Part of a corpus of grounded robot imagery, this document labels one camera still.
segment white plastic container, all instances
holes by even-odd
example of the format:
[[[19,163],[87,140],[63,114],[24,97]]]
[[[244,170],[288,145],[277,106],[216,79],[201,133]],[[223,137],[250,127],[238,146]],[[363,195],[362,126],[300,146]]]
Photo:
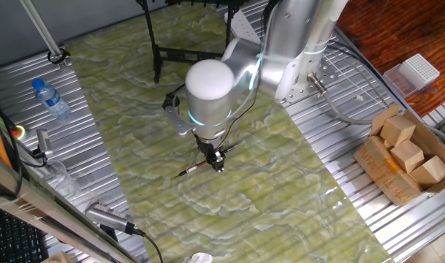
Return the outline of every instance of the white plastic container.
[[[420,54],[384,73],[384,81],[403,98],[431,84],[440,72]]]

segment blue bottle cap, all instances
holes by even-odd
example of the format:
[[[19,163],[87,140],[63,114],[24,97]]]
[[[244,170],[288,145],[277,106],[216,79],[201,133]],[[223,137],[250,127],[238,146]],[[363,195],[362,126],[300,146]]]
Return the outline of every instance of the blue bottle cap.
[[[36,90],[43,89],[45,87],[45,83],[41,79],[35,79],[32,81],[32,87],[34,87]]]

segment cardboard box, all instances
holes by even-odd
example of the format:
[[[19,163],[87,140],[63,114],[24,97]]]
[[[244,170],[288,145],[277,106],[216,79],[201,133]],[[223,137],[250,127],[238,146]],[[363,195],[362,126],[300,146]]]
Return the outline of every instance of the cardboard box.
[[[380,134],[385,120],[398,113],[399,105],[394,105],[373,119],[370,136],[365,144],[354,153],[354,158],[393,203],[405,205],[424,192],[438,193],[445,189],[445,178],[424,190],[391,157],[377,135]],[[425,160],[438,156],[445,163],[445,146],[438,138],[408,110],[404,112],[403,117],[416,125],[411,141],[422,149]]]

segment wooden floor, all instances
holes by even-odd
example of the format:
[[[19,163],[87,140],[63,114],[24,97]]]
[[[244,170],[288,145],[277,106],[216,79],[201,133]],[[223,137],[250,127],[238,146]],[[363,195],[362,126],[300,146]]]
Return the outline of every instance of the wooden floor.
[[[338,26],[382,74],[416,53],[440,71],[406,99],[420,116],[445,102],[445,0],[350,0]]]
[[[445,263],[445,234],[414,254],[406,263]]]

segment green marbled mat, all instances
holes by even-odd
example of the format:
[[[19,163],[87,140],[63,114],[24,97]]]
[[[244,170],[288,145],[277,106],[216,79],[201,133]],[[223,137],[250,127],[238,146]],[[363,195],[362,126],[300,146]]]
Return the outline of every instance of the green marbled mat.
[[[162,47],[223,52],[225,25],[212,7],[173,6],[151,14]],[[188,65],[164,62],[153,83],[145,18],[66,45],[94,120],[139,228],[164,261],[196,252],[214,262],[385,262],[389,254],[282,106],[258,94],[232,127],[226,169],[205,165],[194,138],[179,137],[164,114],[164,95]],[[151,261],[158,258],[145,240]]]

